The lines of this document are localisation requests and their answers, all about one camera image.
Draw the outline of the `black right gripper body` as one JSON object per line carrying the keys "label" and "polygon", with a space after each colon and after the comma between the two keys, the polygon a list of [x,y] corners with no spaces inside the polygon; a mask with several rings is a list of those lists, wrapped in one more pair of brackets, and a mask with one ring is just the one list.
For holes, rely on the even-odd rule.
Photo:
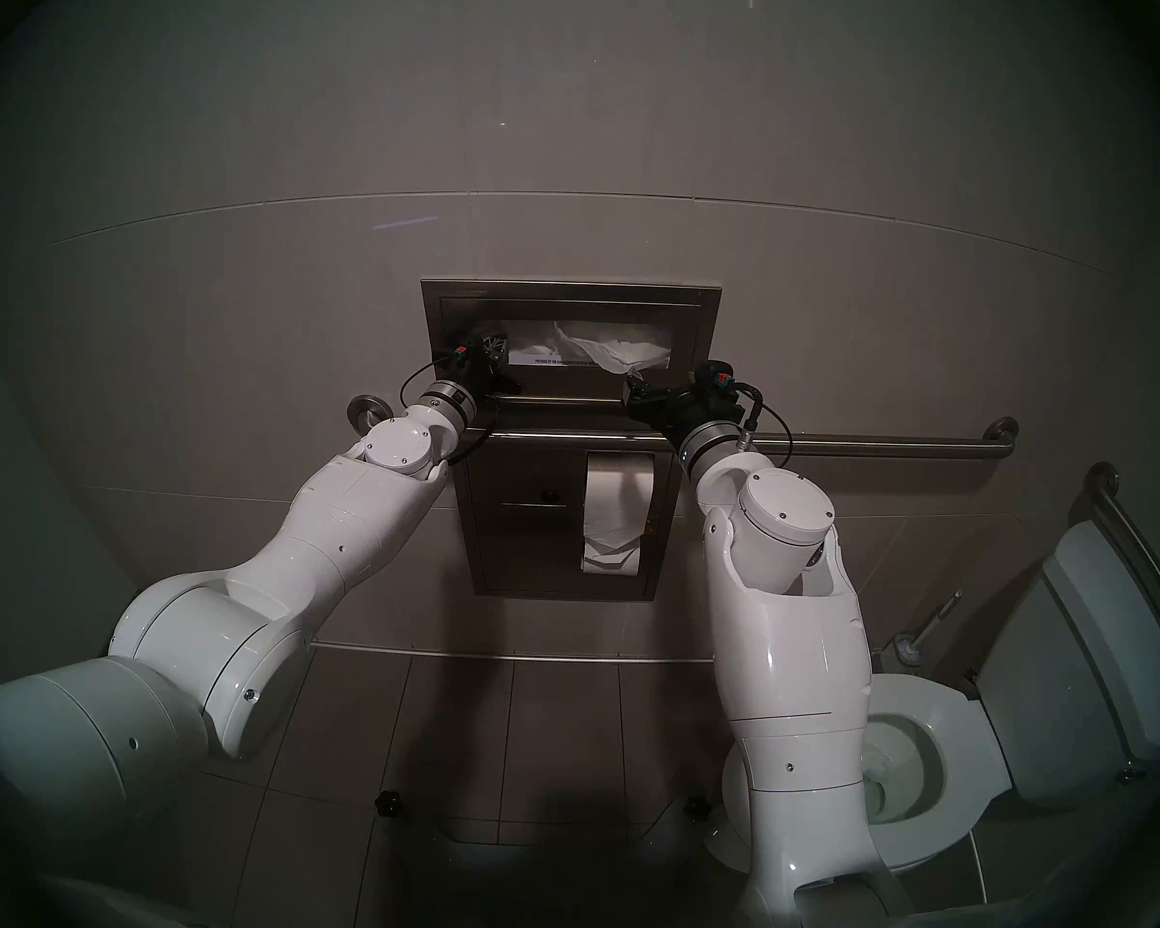
{"label": "black right gripper body", "polygon": [[653,389],[659,396],[657,420],[639,420],[669,443],[684,443],[694,432],[712,422],[733,422],[733,396],[693,386]]}

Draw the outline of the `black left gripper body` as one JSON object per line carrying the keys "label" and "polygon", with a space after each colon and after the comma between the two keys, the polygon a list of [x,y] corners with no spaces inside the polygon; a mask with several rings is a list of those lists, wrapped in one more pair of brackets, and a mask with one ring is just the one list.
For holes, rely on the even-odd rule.
{"label": "black left gripper body", "polygon": [[471,353],[471,396],[520,396],[522,385],[507,371],[503,351]]}

